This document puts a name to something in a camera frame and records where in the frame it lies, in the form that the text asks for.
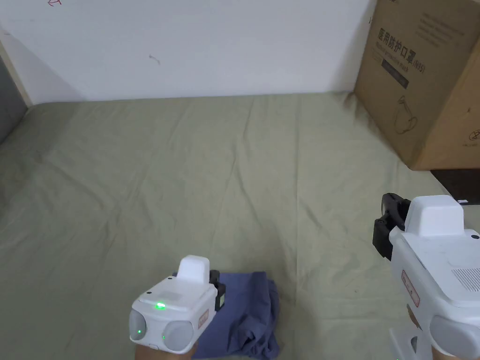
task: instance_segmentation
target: black clamp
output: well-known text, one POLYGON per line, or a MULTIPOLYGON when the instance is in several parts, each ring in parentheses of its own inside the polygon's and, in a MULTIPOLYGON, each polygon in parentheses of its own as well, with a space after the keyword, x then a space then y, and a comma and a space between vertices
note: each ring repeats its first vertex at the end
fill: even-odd
POLYGON ((395 226, 405 231, 410 200, 389 192, 382 196, 382 217, 373 226, 373 245, 382 257, 392 260, 393 245, 388 236, 395 226))
POLYGON ((218 293, 215 298, 215 311, 220 310, 225 305, 225 292, 227 287, 220 283, 220 272, 218 270, 210 270, 210 284, 213 284, 218 293))

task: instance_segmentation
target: cardboard box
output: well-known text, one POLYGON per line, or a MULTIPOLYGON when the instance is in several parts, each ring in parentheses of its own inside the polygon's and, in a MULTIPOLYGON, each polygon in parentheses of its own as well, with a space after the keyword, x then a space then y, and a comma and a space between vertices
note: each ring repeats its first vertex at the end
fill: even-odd
POLYGON ((414 170, 480 168, 480 4, 378 0, 355 94, 414 170))

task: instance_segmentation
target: hand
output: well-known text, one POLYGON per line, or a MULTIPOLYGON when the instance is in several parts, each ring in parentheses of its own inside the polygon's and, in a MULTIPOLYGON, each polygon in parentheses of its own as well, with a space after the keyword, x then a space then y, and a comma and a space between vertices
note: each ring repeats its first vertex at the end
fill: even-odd
POLYGON ((186 354, 177 355, 161 350, 153 350, 146 346, 137 345, 135 350, 135 360, 190 360, 197 351, 198 342, 186 354))

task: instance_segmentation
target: white wall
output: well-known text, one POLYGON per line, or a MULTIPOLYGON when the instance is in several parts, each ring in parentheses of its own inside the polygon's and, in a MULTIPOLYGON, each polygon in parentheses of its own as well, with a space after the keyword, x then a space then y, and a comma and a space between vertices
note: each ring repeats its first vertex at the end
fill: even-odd
POLYGON ((374 8, 374 0, 61 2, 0 0, 0 41, 34 104, 351 90, 374 8))

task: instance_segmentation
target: printed mask illustration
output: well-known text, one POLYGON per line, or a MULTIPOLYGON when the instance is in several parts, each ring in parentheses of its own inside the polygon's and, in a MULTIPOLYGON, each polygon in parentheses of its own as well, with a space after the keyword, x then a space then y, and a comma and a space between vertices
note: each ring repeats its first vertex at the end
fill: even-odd
POLYGON ((399 135, 409 132, 417 125, 417 118, 412 115, 410 108, 407 105, 405 96, 398 100, 397 107, 393 114, 395 132, 399 135))

